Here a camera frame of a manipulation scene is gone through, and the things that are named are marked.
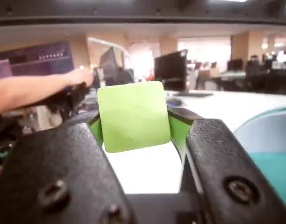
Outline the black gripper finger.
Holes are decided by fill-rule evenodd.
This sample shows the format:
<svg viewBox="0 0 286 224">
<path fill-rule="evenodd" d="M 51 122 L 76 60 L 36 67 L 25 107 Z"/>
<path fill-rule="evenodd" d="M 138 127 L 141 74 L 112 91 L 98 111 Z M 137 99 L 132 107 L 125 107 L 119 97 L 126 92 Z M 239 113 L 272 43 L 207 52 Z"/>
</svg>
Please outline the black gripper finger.
<svg viewBox="0 0 286 224">
<path fill-rule="evenodd" d="M 25 135 L 0 175 L 0 224 L 134 224 L 136 217 L 91 130 L 96 112 Z"/>
</svg>

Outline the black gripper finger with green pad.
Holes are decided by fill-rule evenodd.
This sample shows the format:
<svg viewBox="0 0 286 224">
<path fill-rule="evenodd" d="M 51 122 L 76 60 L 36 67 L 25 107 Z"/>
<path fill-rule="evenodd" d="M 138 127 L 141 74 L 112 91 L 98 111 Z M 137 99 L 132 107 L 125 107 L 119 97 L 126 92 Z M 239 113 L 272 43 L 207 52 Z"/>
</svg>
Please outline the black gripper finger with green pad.
<svg viewBox="0 0 286 224">
<path fill-rule="evenodd" d="M 179 191 L 198 208 L 191 224 L 286 224 L 286 205 L 220 119 L 168 108 L 171 140 L 182 162 Z"/>
</svg>

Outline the person bare hand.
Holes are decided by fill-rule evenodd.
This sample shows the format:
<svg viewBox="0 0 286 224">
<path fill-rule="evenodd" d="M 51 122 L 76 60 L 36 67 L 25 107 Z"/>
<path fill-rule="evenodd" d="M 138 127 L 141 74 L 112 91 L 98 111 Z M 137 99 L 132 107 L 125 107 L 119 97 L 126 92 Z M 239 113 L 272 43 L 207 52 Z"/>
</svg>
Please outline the person bare hand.
<svg viewBox="0 0 286 224">
<path fill-rule="evenodd" d="M 66 86 L 76 86 L 86 84 L 90 86 L 93 83 L 94 77 L 90 68 L 79 67 L 64 75 L 64 83 Z"/>
</svg>

